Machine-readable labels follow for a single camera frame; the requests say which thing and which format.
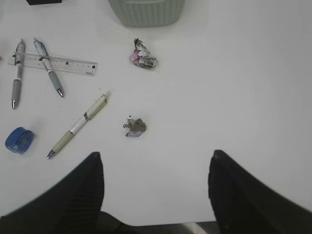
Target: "crumpled wrapper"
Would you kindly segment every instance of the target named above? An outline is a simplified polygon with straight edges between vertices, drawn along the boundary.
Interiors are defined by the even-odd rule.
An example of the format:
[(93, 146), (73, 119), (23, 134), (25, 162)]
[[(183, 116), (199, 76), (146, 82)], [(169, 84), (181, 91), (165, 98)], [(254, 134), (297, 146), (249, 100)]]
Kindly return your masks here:
[(151, 69), (158, 63), (157, 59), (151, 55), (151, 52), (143, 45), (143, 42), (138, 38), (134, 40), (135, 50), (130, 55), (130, 61), (142, 68)]
[(123, 125), (123, 128), (129, 128), (130, 132), (126, 134), (126, 137), (139, 137), (146, 131), (146, 124), (141, 118), (137, 120), (128, 118), (127, 123)]

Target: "pen grip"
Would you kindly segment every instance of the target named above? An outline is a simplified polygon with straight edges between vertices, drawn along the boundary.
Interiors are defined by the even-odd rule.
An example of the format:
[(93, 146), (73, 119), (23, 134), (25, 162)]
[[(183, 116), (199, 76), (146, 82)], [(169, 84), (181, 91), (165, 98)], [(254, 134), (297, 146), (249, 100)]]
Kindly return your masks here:
[(71, 134), (70, 132), (65, 133), (65, 135), (56, 143), (56, 145), (53, 147), (53, 151), (55, 153), (58, 153), (61, 151), (61, 149), (64, 148), (64, 146), (74, 137), (74, 134)]
[(12, 100), (19, 101), (19, 99), (20, 99), (20, 87), (21, 87), (21, 81), (18, 79), (15, 79), (13, 81)]
[(50, 80), (52, 81), (52, 83), (54, 85), (54, 88), (56, 90), (58, 90), (58, 89), (63, 90), (63, 87), (60, 84), (59, 78), (58, 78), (58, 76), (57, 76), (57, 74), (55, 72), (53, 72), (53, 71), (49, 72), (49, 77), (50, 77)]

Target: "white pen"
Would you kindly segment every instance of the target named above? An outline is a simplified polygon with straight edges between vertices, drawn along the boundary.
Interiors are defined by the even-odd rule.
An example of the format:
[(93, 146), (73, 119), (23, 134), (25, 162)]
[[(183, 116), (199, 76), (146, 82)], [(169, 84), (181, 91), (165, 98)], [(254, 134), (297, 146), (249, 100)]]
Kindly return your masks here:
[(20, 101), (20, 88), (21, 88), (21, 78), (23, 75), (23, 60), (24, 60), (23, 53), (25, 53), (25, 43), (23, 39), (21, 39), (20, 43), (16, 48), (15, 53), (15, 65), (18, 67), (18, 74), (16, 79), (14, 79), (13, 81), (12, 98), (11, 98), (13, 110), (19, 105)]
[(51, 159), (55, 156), (59, 151), (63, 149), (63, 147), (74, 137), (74, 135), (88, 122), (88, 120), (92, 119), (106, 104), (107, 99), (110, 95), (110, 92), (103, 94), (84, 114), (83, 116), (71, 127), (67, 133), (56, 143), (56, 145), (52, 148), (50, 153), (47, 156), (47, 159)]

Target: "pencil sharpener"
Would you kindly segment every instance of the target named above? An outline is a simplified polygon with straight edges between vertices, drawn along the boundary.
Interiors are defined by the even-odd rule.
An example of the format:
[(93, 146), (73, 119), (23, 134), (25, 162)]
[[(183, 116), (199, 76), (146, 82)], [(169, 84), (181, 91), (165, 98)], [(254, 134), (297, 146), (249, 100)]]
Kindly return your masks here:
[(32, 131), (18, 127), (6, 139), (5, 147), (13, 153), (23, 154), (28, 150), (33, 138), (34, 134)]

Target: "ballpoint pen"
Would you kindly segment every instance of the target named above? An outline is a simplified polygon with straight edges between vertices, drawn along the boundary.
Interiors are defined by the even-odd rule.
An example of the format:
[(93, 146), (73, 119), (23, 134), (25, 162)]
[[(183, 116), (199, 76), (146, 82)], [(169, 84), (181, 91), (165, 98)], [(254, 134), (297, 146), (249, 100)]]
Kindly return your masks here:
[(11, 98), (13, 110), (18, 106), (20, 101), (20, 88), (21, 88), (21, 78), (23, 75), (23, 60), (24, 60), (23, 53), (25, 53), (25, 43), (23, 39), (21, 39), (20, 43), (16, 48), (15, 53), (15, 65), (18, 66), (18, 74), (16, 79), (14, 79), (13, 81), (12, 98)]
[(83, 116), (68, 130), (65, 135), (56, 143), (47, 156), (47, 159), (51, 159), (74, 137), (74, 135), (86, 124), (86, 122), (92, 119), (106, 104), (110, 92), (103, 94), (84, 114)]
[[(45, 49), (44, 44), (41, 41), (38, 41), (36, 38), (34, 38), (34, 45), (35, 45), (35, 48), (37, 49), (37, 52), (39, 55), (49, 56), (48, 52)], [(58, 78), (57, 74), (55, 73), (49, 59), (43, 58), (42, 62), (44, 64), (46, 71), (48, 72), (48, 75), (49, 75), (50, 80), (52, 81), (52, 83), (54, 85), (55, 90), (63, 98), (64, 97), (63, 87), (60, 84), (59, 78)]]

